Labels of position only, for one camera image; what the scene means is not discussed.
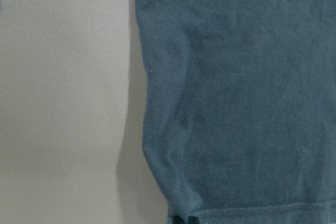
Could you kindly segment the black printed t-shirt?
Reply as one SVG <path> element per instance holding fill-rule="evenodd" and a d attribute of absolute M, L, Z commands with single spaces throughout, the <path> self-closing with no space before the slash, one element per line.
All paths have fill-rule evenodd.
<path fill-rule="evenodd" d="M 335 223 L 335 0 L 135 0 L 168 223 Z"/>

